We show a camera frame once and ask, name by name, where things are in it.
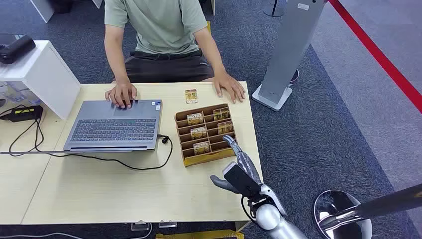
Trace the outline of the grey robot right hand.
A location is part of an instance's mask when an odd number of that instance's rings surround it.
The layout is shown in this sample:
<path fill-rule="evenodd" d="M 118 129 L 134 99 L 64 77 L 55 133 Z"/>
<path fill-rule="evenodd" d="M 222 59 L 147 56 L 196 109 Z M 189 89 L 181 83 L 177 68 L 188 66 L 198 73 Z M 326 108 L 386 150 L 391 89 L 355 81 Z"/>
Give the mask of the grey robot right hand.
<path fill-rule="evenodd" d="M 223 140 L 233 149 L 236 161 L 230 162 L 223 170 L 223 179 L 211 175 L 211 181 L 219 188 L 247 198 L 259 194 L 262 182 L 253 161 L 246 152 L 242 151 L 234 138 L 224 135 Z"/>

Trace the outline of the person's right hand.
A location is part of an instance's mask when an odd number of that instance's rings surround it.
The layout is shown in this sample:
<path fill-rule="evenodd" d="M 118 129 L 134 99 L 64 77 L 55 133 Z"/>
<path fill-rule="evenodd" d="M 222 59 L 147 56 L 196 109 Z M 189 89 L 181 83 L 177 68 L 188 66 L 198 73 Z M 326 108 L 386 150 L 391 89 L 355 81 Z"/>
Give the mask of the person's right hand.
<path fill-rule="evenodd" d="M 116 83 L 111 90 L 105 92 L 105 99 L 121 109 L 131 108 L 136 97 L 137 88 L 130 82 Z"/>

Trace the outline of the person's left hand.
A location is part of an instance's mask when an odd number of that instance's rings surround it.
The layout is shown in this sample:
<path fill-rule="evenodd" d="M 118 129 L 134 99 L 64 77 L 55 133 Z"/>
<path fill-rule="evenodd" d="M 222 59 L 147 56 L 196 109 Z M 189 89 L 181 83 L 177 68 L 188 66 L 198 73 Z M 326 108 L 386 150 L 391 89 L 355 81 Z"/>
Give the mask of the person's left hand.
<path fill-rule="evenodd" d="M 225 89 L 233 103 L 243 102 L 245 99 L 243 86 L 226 71 L 215 73 L 212 82 L 219 97 L 222 97 L 222 89 Z"/>

